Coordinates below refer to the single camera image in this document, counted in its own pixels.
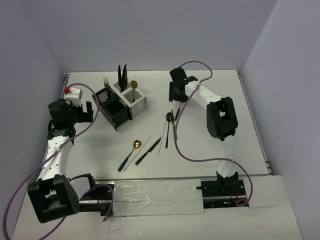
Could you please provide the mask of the black serrated knife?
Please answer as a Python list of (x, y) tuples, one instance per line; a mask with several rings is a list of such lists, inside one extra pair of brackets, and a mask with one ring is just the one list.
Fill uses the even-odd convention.
[(118, 74), (118, 85), (120, 87), (120, 92), (122, 92), (123, 91), (123, 77), (122, 77), (121, 65), (118, 66), (117, 74)]

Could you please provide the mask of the gold knife green handle short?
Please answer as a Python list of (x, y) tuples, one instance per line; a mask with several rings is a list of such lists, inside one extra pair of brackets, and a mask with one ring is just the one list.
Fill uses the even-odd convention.
[(125, 88), (128, 88), (128, 69), (125, 69)]

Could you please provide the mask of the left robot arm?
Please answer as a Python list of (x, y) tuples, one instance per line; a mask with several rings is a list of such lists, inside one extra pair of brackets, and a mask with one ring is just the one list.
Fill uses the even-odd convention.
[(79, 198), (65, 176), (74, 145), (77, 123), (92, 123), (92, 103), (60, 98), (48, 105), (47, 155), (39, 176), (27, 186), (27, 193), (40, 223), (62, 219), (79, 212)]

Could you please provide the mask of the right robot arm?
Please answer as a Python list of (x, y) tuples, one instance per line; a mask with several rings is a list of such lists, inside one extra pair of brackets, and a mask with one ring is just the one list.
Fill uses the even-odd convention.
[[(187, 104), (194, 99), (206, 110), (206, 128), (211, 137), (220, 143), (231, 140), (238, 128), (238, 119), (231, 97), (221, 97), (204, 87), (194, 76), (187, 76), (182, 67), (177, 67), (169, 72), (171, 82), (169, 83), (169, 101)], [(227, 196), (235, 189), (239, 182), (239, 174), (233, 168), (233, 160), (226, 157), (196, 160), (183, 156), (177, 139), (177, 130), (173, 132), (175, 148), (180, 156), (190, 162), (219, 161), (216, 176), (217, 190), (220, 194)]]

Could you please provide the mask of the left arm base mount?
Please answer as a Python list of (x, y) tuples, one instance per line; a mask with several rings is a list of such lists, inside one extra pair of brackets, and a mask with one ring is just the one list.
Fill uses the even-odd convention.
[(79, 213), (97, 212), (101, 216), (112, 216), (112, 191), (109, 187), (97, 184), (97, 188), (79, 196)]

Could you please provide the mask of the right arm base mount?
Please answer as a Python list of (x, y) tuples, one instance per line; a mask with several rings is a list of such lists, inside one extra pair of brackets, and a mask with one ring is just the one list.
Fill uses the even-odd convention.
[(196, 189), (201, 190), (204, 209), (235, 208), (247, 201), (243, 180), (229, 188), (222, 188), (217, 180), (206, 180)]

